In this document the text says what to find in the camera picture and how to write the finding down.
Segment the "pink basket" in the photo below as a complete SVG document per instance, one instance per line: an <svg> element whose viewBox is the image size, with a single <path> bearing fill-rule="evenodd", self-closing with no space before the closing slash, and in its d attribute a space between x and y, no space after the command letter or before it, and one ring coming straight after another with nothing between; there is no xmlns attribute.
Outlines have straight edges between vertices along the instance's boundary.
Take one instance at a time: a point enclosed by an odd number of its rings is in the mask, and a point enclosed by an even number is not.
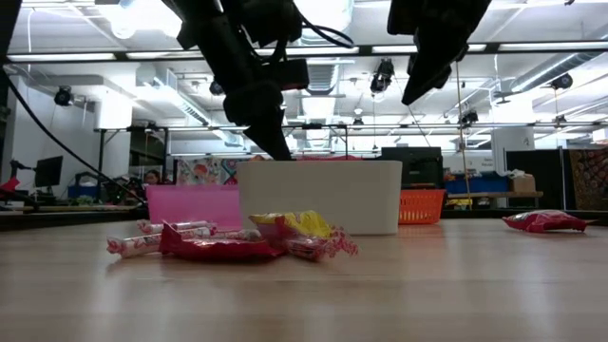
<svg viewBox="0 0 608 342"><path fill-rule="evenodd" d="M238 185L155 185L146 193L152 223L207 220L219 229L242 227Z"/></svg>

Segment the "cardboard box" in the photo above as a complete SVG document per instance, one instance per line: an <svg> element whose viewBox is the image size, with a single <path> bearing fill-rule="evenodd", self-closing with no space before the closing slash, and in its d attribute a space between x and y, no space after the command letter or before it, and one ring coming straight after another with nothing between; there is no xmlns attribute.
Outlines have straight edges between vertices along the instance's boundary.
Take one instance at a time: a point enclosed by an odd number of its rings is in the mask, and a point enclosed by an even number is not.
<svg viewBox="0 0 608 342"><path fill-rule="evenodd" d="M523 177L517 177L511 180L511 191L513 192L536 192L536 181L534 176L525 174Z"/></svg>

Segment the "red candy wrapper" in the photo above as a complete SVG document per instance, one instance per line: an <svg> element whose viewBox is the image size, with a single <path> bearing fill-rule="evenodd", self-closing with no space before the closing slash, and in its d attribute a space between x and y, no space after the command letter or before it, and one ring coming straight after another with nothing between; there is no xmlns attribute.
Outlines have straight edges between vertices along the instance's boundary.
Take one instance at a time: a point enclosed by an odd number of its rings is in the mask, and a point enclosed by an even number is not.
<svg viewBox="0 0 608 342"><path fill-rule="evenodd" d="M587 223L558 210L539 210L503 218L511 228L529 233L574 229L584 232Z"/></svg>
<svg viewBox="0 0 608 342"><path fill-rule="evenodd" d="M359 253L344 228L328 224L316 212L253 215L249 219L273 247L297 257L318 261L338 252Z"/></svg>
<svg viewBox="0 0 608 342"><path fill-rule="evenodd" d="M184 238L210 238L216 234L216 229L197 228L180 231L179 234ZM121 257L136 257L158 252L159 246L161 246L161 234L130 238L108 237L106 250L110 254L119 254Z"/></svg>
<svg viewBox="0 0 608 342"><path fill-rule="evenodd" d="M225 238L184 238L164 225L160 251L195 261L235 261L278 257L283 251L272 248L256 230L240 231Z"/></svg>
<svg viewBox="0 0 608 342"><path fill-rule="evenodd" d="M177 231L196 229L196 228L218 228L218 225L214 222L207 221L196 221L196 222L179 222L179 223L170 223L175 227ZM147 219L140 219L137 221L137 227L142 231L142 233L149 234L160 234L162 232L162 223L151 223Z"/></svg>

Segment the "person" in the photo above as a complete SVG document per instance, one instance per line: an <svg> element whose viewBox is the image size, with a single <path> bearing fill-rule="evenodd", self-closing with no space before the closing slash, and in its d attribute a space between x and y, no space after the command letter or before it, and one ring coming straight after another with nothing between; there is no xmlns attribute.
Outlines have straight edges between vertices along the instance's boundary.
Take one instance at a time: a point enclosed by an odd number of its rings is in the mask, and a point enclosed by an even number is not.
<svg viewBox="0 0 608 342"><path fill-rule="evenodd" d="M150 170L145 173L143 182L148 185L159 185L162 184L161 173L157 170Z"/></svg>

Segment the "orange basket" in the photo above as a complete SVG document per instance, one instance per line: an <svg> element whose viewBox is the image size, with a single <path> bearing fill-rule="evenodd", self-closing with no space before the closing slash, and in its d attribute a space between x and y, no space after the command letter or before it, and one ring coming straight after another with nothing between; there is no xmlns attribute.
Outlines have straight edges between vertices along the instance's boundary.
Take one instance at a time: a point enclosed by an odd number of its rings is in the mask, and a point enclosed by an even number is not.
<svg viewBox="0 0 608 342"><path fill-rule="evenodd" d="M399 224L433 224L441 219L446 190L401 190Z"/></svg>

